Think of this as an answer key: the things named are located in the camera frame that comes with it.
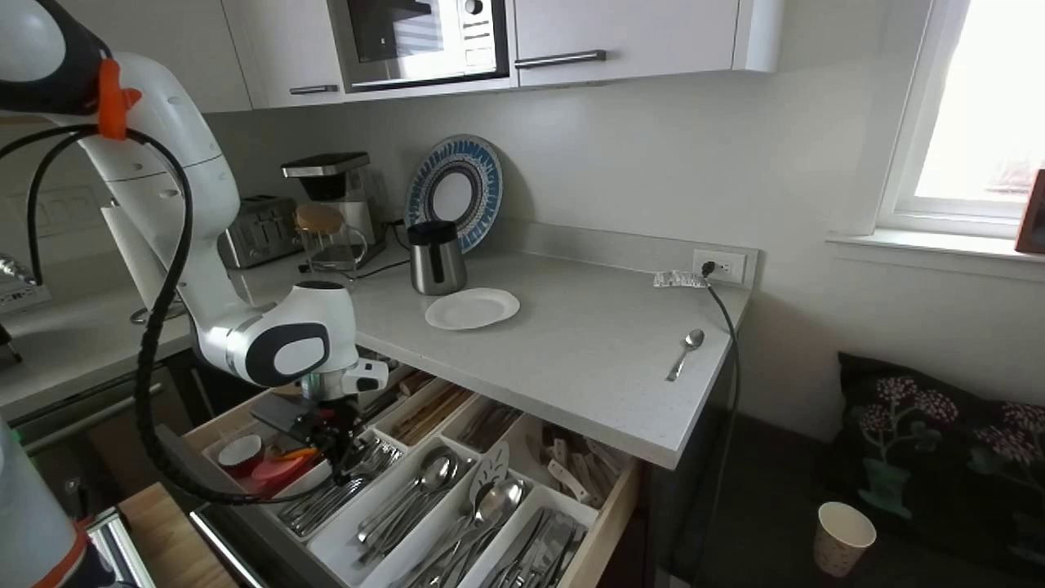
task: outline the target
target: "white wall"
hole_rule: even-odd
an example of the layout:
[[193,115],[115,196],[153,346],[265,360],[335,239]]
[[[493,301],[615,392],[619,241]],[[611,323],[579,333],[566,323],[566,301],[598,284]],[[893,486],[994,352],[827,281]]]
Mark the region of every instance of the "white wall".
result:
[[765,252],[744,319],[744,410],[806,435],[840,417],[837,348],[867,348],[980,394],[1045,400],[1042,281],[861,261],[827,246],[867,190],[875,135],[912,52],[867,0],[790,0],[776,74],[693,74],[513,95],[211,118],[243,193],[300,193],[280,159],[367,149],[399,216],[447,135],[505,159],[513,217],[624,228]]

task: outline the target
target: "cabinet handle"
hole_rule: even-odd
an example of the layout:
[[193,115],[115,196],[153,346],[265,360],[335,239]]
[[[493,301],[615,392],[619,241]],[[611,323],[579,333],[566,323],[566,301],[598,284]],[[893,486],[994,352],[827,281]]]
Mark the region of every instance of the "cabinet handle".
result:
[[335,95],[340,84],[295,84],[291,95]]
[[231,547],[231,543],[199,510],[190,514],[190,523],[218,553],[218,558],[225,558],[225,565],[235,567],[238,580],[265,583],[256,572]]
[[551,56],[515,57],[515,67],[559,67],[559,64],[607,63],[607,57],[611,57],[607,49],[551,52]]

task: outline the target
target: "white countertop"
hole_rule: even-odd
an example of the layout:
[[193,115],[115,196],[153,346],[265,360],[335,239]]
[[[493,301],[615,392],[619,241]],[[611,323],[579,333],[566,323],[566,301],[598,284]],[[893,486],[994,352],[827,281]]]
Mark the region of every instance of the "white countertop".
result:
[[[256,301],[295,269],[243,277]],[[653,290],[650,273],[533,254],[465,257],[471,287],[502,287],[521,310],[505,323],[444,333],[423,323],[434,298],[408,269],[352,281],[359,346],[449,378],[477,394],[581,432],[656,467],[674,467],[722,372],[727,329],[706,290]],[[739,319],[746,294],[722,290]],[[683,333],[706,329],[674,382]]]
[[[296,281],[296,263],[235,273],[265,305]],[[23,367],[0,372],[0,415],[18,417],[135,369],[140,307],[117,287],[56,287],[47,307],[6,319]],[[581,432],[656,467],[674,467],[726,367],[727,333],[706,290],[653,290],[650,273],[533,254],[465,257],[471,287],[502,287],[521,305],[505,323],[444,333],[423,323],[408,269],[352,281],[359,346],[449,378],[534,417]],[[722,290],[739,319],[746,290]],[[666,382],[686,329],[706,346]],[[161,352],[190,346],[190,319],[169,319]]]
[[[135,372],[143,327],[131,323],[140,298],[109,257],[46,269],[52,301],[6,315],[18,367],[0,369],[0,415],[6,421]],[[190,348],[190,319],[166,319],[161,360]]]

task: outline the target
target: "cabinet door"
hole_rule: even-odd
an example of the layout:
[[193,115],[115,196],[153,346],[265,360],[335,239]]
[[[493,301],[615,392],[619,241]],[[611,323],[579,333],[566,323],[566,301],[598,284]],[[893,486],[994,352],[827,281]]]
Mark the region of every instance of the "cabinet door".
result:
[[60,0],[115,52],[163,63],[199,110],[243,110],[249,92],[214,0]]
[[515,0],[518,84],[732,67],[739,0]]
[[325,0],[223,0],[255,106],[342,99]]

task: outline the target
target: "kitchen appliance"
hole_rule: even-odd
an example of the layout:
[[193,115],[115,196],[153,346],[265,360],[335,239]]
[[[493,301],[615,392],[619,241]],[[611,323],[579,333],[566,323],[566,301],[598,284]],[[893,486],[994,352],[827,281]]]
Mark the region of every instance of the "kitchen appliance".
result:
[[335,208],[316,201],[296,207],[296,231],[310,252],[300,270],[346,273],[367,257],[367,239],[352,228]]
[[463,287],[465,273],[453,223],[410,225],[408,241],[418,294],[449,294]]
[[381,235],[372,225],[367,200],[362,190],[366,162],[367,162],[366,149],[349,149],[349,153],[316,153],[316,155],[291,159],[280,166],[286,178],[300,178],[306,200],[333,208],[346,223],[352,235],[352,247],[362,252],[362,254],[357,252],[352,257],[362,257],[362,261],[381,246]]
[[352,87],[505,79],[502,0],[342,0]]
[[255,269],[300,252],[295,228],[295,200],[249,196],[235,223],[223,231],[218,254],[225,269]]

